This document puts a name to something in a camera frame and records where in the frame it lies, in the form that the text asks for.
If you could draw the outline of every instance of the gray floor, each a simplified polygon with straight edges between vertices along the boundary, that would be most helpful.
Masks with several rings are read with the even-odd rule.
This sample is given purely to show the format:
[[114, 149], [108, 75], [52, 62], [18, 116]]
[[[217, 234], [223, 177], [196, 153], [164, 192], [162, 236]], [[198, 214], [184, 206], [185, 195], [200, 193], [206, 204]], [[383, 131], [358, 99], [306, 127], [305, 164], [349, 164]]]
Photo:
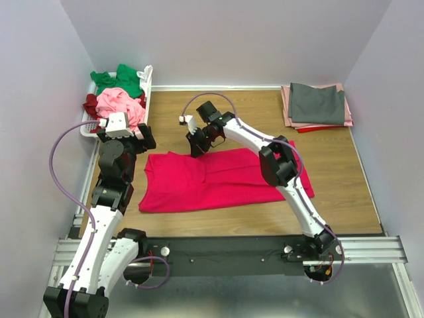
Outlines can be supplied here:
[[346, 265], [326, 286], [304, 277], [170, 278], [141, 291], [122, 279], [108, 318], [373, 318], [408, 317], [391, 264]]

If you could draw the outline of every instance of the dark red cloth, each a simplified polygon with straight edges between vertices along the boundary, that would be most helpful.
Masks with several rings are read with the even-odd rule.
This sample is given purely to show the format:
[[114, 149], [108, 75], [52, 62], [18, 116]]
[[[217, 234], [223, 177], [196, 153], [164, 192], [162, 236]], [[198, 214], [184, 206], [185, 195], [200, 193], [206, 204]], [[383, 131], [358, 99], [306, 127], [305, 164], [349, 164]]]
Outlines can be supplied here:
[[[148, 186], [138, 205], [143, 212], [184, 212], [284, 199], [264, 181], [257, 155], [247, 148], [210, 152], [196, 159], [173, 152], [151, 154], [144, 171]], [[306, 194], [313, 197], [306, 170], [300, 179]]]
[[140, 99], [140, 105], [141, 107], [143, 107], [144, 109], [146, 108], [146, 94], [144, 93], [144, 91], [142, 92], [142, 94], [138, 97]]
[[86, 102], [82, 104], [85, 111], [88, 115], [92, 116], [94, 119], [97, 119], [97, 112], [95, 111], [95, 107], [97, 106], [97, 96], [94, 94], [88, 94], [85, 98]]

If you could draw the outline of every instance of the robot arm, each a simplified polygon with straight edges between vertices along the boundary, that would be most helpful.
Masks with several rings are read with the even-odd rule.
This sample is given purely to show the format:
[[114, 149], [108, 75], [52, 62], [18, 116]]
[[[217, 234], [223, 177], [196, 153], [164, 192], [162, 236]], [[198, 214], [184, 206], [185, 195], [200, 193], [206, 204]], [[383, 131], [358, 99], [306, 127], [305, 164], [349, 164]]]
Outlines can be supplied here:
[[[202, 129], [197, 127], [193, 116], [180, 117], [180, 124], [187, 125], [189, 129], [186, 138], [190, 143], [191, 156], [198, 157], [206, 153], [213, 146], [212, 144], [218, 136], [235, 140], [249, 148], [259, 157], [260, 168], [265, 181], [276, 187], [289, 203], [305, 238], [311, 243], [314, 250], [312, 252], [324, 253], [334, 239], [323, 229], [322, 225], [326, 225], [326, 222], [307, 197], [300, 180], [296, 183], [297, 189], [295, 188], [294, 178], [297, 175], [297, 164], [292, 150], [278, 142], [265, 141], [275, 140], [275, 138], [249, 127], [240, 119], [237, 121], [234, 114], [230, 112], [222, 115], [210, 101], [201, 105], [197, 112], [202, 120], [207, 123], [207, 126]], [[277, 139], [288, 142], [283, 136]], [[299, 190], [304, 202], [302, 202], [296, 190]]]
[[[132, 132], [126, 113], [110, 114], [100, 125], [104, 127], [97, 133], [103, 142], [99, 149], [101, 172], [92, 193], [90, 209], [95, 229], [89, 221], [59, 288], [48, 287], [44, 293], [44, 303], [53, 317], [64, 316], [70, 289], [69, 317], [106, 316], [110, 291], [128, 264], [147, 253], [146, 233], [140, 230], [122, 230], [110, 251], [109, 243], [134, 191], [131, 182], [136, 155], [156, 148], [151, 129], [139, 124], [139, 131]], [[82, 268], [75, 277], [81, 260]]]

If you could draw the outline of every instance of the gray cloth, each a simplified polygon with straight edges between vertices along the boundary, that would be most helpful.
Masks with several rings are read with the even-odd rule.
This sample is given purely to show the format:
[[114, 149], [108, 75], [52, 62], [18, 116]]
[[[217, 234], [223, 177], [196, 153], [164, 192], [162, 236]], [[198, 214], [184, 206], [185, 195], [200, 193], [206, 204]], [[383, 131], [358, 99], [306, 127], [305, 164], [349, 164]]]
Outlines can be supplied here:
[[288, 115], [293, 123], [344, 125], [345, 92], [291, 83]]

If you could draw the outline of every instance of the screw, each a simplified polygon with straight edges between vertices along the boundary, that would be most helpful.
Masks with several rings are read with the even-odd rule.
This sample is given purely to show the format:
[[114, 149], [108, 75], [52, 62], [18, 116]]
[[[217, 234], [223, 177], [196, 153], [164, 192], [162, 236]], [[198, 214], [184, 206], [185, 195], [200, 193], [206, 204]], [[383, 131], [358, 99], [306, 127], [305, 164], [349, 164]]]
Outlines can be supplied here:
[[285, 252], [286, 254], [289, 254], [292, 250], [293, 250], [293, 248], [292, 248], [290, 245], [286, 245], [286, 246], [284, 247], [284, 252]]
[[167, 247], [167, 246], [164, 246], [164, 247], [162, 247], [161, 249], [160, 249], [160, 254], [163, 256], [163, 257], [167, 257], [169, 254], [170, 254], [170, 249], [169, 249], [169, 247]]

